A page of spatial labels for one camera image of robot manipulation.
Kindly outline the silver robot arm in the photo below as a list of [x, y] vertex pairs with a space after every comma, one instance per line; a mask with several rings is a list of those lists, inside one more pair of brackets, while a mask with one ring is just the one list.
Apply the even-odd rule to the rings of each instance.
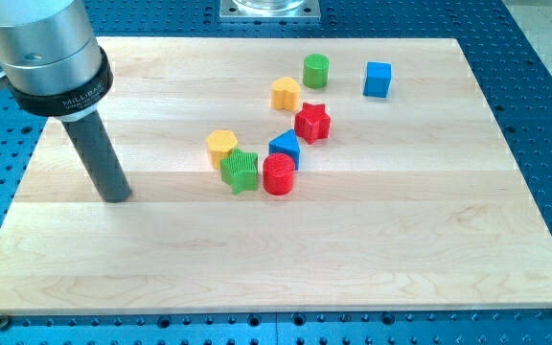
[[113, 73], [82, 0], [0, 0], [0, 81], [26, 112], [61, 121], [106, 202], [130, 195], [98, 112]]

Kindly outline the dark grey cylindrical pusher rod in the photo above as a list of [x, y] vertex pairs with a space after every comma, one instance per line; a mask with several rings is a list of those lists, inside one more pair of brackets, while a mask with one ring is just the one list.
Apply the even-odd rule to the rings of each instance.
[[63, 127], [100, 198], [105, 202], [128, 199], [131, 189], [99, 112], [64, 122]]

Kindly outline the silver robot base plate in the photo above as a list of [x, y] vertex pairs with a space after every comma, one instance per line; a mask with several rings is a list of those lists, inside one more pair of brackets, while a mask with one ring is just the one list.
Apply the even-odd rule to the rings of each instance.
[[219, 0], [218, 16], [225, 22], [317, 21], [318, 0]]

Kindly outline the black Millibar tool mount ring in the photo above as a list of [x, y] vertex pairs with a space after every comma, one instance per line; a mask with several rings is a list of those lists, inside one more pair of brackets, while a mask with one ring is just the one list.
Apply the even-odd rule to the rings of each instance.
[[24, 93], [14, 86], [8, 88], [19, 107], [41, 117], [67, 116], [96, 105], [110, 90], [114, 77], [105, 50], [100, 46], [101, 65], [87, 83], [56, 95], [37, 96]]

